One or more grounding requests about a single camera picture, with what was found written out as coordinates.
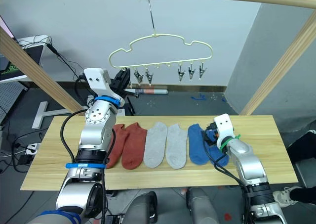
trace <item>red sock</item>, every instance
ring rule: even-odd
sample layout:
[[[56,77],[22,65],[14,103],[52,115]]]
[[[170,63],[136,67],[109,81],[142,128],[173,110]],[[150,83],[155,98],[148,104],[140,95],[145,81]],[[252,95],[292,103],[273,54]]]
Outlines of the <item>red sock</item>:
[[[126,130],[129,131],[129,136],[122,153],[122,165],[125,169],[132,170],[143,161],[147,130],[142,129],[138,123],[131,124]]]
[[[110,161],[107,163],[107,169],[113,167],[116,162],[119,160],[119,157],[121,156],[123,152],[123,147],[126,141],[126,138],[129,135],[129,132],[124,129],[124,124],[116,124],[113,127],[116,139],[114,143],[113,150],[111,151],[109,155]]]

